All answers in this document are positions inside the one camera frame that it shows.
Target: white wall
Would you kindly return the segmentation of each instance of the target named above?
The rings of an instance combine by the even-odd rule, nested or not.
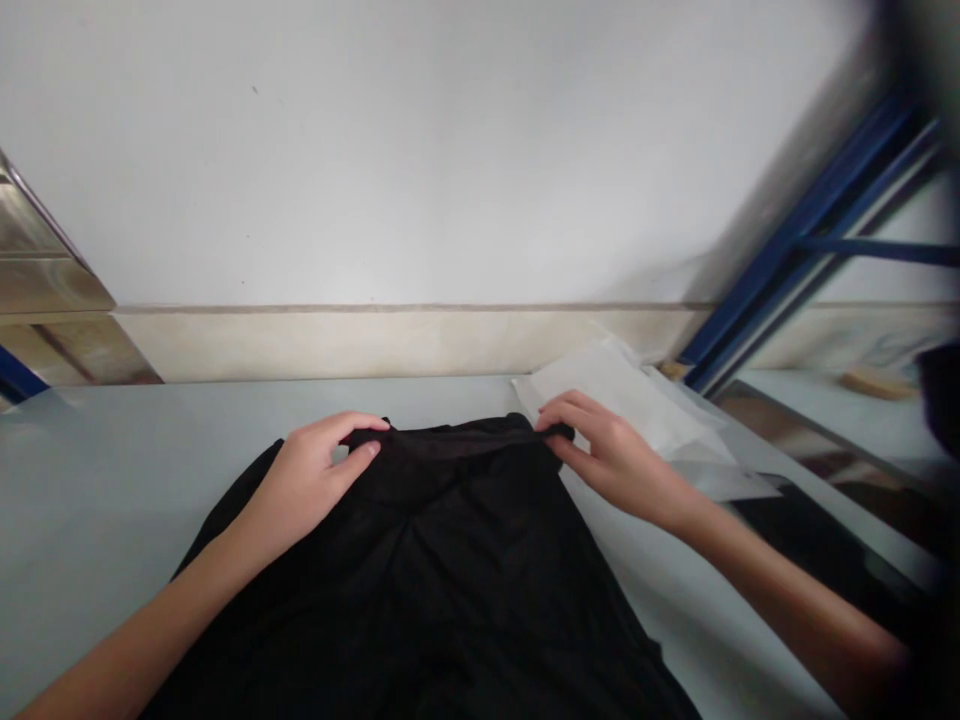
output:
[[[11,1],[0,145],[121,305],[710,300],[867,5]]]
[[[956,242],[951,192],[947,174],[936,176],[884,223],[874,237],[929,245]],[[950,302],[960,300],[960,277],[951,268],[878,258],[854,258],[815,300]]]

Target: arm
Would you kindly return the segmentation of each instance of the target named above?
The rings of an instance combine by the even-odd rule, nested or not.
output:
[[[379,451],[368,443],[334,465],[340,440],[356,428],[388,427],[374,415],[342,413],[291,433],[237,519],[17,717],[137,717],[220,610],[313,530]]]
[[[571,391],[541,408],[537,429],[558,422],[580,431],[590,452],[553,436],[554,453],[612,505],[708,560],[847,714],[863,713],[904,667],[896,638],[690,486],[625,420]]]

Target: finger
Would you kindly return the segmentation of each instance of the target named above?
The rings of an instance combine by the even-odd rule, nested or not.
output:
[[[363,471],[370,467],[370,463],[373,462],[379,452],[380,443],[376,441],[364,443],[347,455],[346,460],[333,467],[330,471],[330,479],[341,487],[342,492],[346,492],[354,481],[363,474]]]
[[[584,480],[600,470],[601,463],[592,455],[585,453],[562,435],[554,435],[544,441],[553,454],[573,468]]]
[[[578,408],[582,408],[583,410],[586,410],[587,412],[595,412],[595,413],[610,412],[609,410],[607,410],[607,408],[605,408],[603,405],[598,403],[592,397],[580,392],[579,390],[567,390],[565,393],[560,393],[553,400],[548,402],[547,405],[549,405],[551,402],[557,402],[557,401],[560,401],[560,402],[566,401],[571,405],[576,405]]]
[[[575,430],[579,430],[588,440],[596,435],[598,429],[598,421],[593,415],[576,405],[571,405],[566,400],[547,403],[534,429],[546,430],[558,423],[566,423]]]
[[[354,430],[389,430],[390,423],[377,415],[343,412],[324,418],[304,429],[322,433],[325,440],[335,445]]]

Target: hand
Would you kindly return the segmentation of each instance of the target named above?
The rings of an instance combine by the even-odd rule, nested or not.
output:
[[[692,512],[709,502],[670,467],[630,423],[577,390],[542,408],[537,430],[566,423],[590,442],[590,453],[565,437],[546,440],[554,454],[614,507],[675,532]]]
[[[339,465],[333,451],[359,428],[389,430],[376,415],[344,412],[290,433],[260,487],[225,534],[269,564],[313,530],[380,452],[369,442]]]

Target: table surface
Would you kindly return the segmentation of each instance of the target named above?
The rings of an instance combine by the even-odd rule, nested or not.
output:
[[[400,428],[522,412],[509,378],[460,377],[67,388],[0,415],[0,716],[163,586],[209,509],[265,447],[344,409]],[[743,426],[731,421],[721,434],[753,469],[799,477],[888,561],[922,564],[896,533]],[[572,477],[564,482],[631,605],[705,718],[839,714],[706,561]]]
[[[919,397],[882,400],[845,388],[839,377],[812,370],[747,370],[737,379],[907,482],[923,482],[954,462],[927,428]]]

